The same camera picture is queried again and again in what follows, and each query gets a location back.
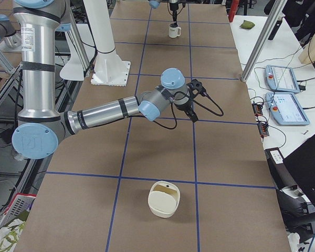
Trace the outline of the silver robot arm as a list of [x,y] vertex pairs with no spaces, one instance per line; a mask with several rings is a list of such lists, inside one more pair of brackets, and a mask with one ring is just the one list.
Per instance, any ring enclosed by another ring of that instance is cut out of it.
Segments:
[[21,26],[24,107],[12,136],[14,149],[29,159],[52,155],[65,138],[113,123],[138,113],[154,121],[168,107],[184,111],[192,120],[193,83],[181,71],[163,71],[161,83],[150,92],[121,98],[94,108],[58,112],[55,107],[55,31],[73,29],[68,1],[14,1],[14,15]]

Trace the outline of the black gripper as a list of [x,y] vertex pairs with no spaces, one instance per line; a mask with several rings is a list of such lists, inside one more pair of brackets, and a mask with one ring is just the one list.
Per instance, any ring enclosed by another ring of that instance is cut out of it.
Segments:
[[177,92],[174,95],[174,104],[179,110],[184,111],[192,122],[198,121],[197,114],[192,108],[193,102],[188,93]]
[[170,7],[170,10],[172,10],[173,25],[178,26],[177,10],[179,9],[179,0],[169,0],[169,7]]

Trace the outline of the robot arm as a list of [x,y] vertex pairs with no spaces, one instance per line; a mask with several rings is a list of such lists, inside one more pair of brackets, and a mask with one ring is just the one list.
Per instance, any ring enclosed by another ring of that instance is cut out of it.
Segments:
[[[170,15],[173,18],[173,25],[175,27],[178,26],[178,23],[177,23],[178,12],[177,11],[179,9],[179,2],[180,1],[178,1],[178,0],[168,0],[167,1],[167,3],[168,3],[167,10],[169,11]],[[162,3],[161,0],[149,0],[149,5],[153,9],[157,9],[161,3]]]

